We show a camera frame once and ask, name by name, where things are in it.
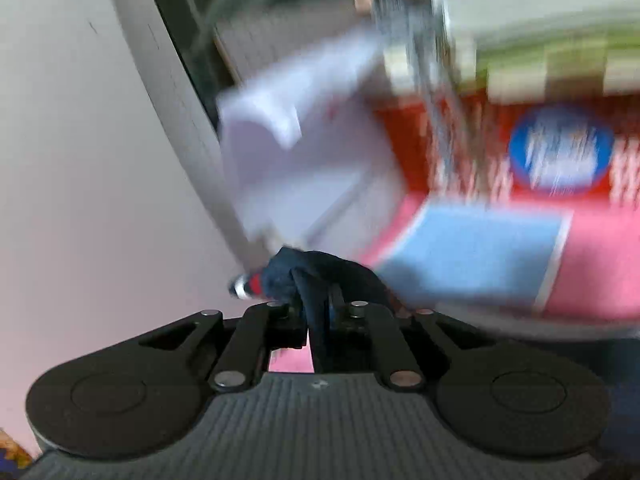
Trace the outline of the pink patterned table cloth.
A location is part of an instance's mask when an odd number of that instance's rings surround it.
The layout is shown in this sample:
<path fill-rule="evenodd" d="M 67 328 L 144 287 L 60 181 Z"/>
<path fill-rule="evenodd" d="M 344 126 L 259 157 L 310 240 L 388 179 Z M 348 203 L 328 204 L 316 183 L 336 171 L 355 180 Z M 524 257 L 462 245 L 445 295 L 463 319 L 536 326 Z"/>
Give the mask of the pink patterned table cloth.
<path fill-rule="evenodd" d="M 404 203 L 394 221 L 354 259 L 374 272 L 375 258 L 427 201 Z M 549 209 L 573 216 L 558 276 L 544 308 L 524 312 L 498 304 L 436 301 L 413 309 L 405 306 L 380 279 L 398 301 L 402 315 L 435 310 L 482 330 L 525 340 L 587 342 L 638 337 L 638 214 L 620 209 L 528 203 L 491 207 Z"/>

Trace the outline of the blue notebook on table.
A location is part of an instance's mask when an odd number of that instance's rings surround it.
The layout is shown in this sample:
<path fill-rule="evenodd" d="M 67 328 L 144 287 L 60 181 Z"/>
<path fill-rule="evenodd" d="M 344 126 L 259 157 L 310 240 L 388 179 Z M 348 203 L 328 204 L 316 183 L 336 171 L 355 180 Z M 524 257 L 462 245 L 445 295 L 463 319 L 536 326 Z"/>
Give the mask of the blue notebook on table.
<path fill-rule="evenodd" d="M 540 311 L 572 220 L 549 209 L 428 200 L 375 258 L 373 270 L 413 309 L 461 301 Z"/>

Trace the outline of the stack of papers and books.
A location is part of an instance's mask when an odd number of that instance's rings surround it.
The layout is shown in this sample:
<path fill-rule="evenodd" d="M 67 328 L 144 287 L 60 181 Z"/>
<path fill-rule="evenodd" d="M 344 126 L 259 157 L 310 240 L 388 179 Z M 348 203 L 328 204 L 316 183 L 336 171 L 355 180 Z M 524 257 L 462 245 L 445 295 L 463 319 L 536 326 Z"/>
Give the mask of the stack of papers and books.
<path fill-rule="evenodd" d="M 496 104 L 639 91 L 639 0 L 354 0 L 395 94 Z"/>

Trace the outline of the red plastic crate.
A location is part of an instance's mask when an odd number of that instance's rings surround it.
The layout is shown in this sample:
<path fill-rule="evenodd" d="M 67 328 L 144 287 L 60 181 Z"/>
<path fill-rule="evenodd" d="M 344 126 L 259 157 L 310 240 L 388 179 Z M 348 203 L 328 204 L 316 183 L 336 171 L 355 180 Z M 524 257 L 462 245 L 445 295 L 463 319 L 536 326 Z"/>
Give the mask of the red plastic crate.
<path fill-rule="evenodd" d="M 451 132 L 450 159 L 442 158 L 418 99 L 373 103 L 410 192 L 470 198 L 486 182 L 494 202 L 638 208 L 638 94 L 503 105 L 477 92 L 463 105 L 484 143 L 483 165 L 473 162 L 446 105 L 440 110 Z"/>

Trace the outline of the white and navy jacket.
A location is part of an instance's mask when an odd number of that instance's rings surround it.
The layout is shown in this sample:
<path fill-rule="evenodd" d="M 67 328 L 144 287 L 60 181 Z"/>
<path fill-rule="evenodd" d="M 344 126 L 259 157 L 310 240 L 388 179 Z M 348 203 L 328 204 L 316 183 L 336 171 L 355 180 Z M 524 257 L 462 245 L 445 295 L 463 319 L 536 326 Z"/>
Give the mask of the white and navy jacket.
<path fill-rule="evenodd" d="M 371 348 L 356 330 L 340 330 L 340 307 L 355 301 L 382 304 L 390 312 L 398 301 L 366 266 L 326 252 L 283 247 L 260 269 L 232 278 L 230 295 L 242 300 L 298 304 L 307 322 L 307 343 L 301 349 L 271 352 L 269 369 L 290 373 L 349 373 L 365 370 Z"/>

